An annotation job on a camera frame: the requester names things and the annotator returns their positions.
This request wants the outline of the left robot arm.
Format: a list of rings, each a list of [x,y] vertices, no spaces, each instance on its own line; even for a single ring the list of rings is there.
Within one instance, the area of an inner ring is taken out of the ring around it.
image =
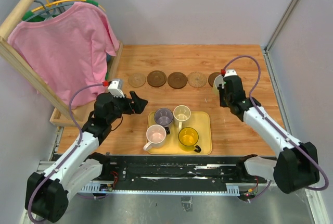
[[[96,152],[112,131],[112,123],[123,115],[141,114],[147,100],[134,91],[130,97],[111,93],[97,96],[87,122],[79,127],[79,136],[61,157],[42,173],[27,180],[25,208],[32,223],[57,222],[72,198],[93,179],[111,175],[110,160]]]

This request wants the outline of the woven rattan coaster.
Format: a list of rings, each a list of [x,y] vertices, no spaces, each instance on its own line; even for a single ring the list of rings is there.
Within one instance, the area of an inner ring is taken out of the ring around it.
[[[201,88],[207,83],[207,77],[202,72],[198,71],[191,72],[187,76],[187,80],[189,85],[194,88]]]
[[[129,76],[128,83],[134,88],[143,86],[146,82],[146,76],[142,73],[134,73]]]

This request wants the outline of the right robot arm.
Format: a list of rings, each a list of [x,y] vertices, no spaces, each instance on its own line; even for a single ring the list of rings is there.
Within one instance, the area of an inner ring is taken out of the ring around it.
[[[276,156],[275,160],[255,154],[243,157],[235,170],[239,181],[248,182],[258,176],[274,181],[286,194],[319,181],[316,147],[289,134],[256,99],[247,97],[237,74],[217,76],[214,88],[219,93],[220,106],[229,108],[233,115],[250,126]]]

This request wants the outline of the white green-handled mug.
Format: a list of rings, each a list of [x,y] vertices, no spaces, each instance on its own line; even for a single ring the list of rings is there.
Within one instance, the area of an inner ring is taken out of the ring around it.
[[[224,80],[222,75],[218,75],[213,81],[213,92],[215,95],[219,95],[219,88],[224,88]]]

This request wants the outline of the brown ceramic coaster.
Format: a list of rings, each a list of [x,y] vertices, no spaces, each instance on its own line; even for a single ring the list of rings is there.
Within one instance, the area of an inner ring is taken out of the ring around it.
[[[208,83],[211,87],[214,85],[215,78],[219,76],[221,73],[220,72],[213,72],[209,75],[208,77]]]
[[[187,77],[181,72],[173,72],[168,76],[168,85],[173,89],[182,89],[187,84]]]
[[[163,86],[167,81],[167,77],[163,71],[154,70],[150,72],[147,76],[147,82],[150,86],[154,88],[159,88]]]

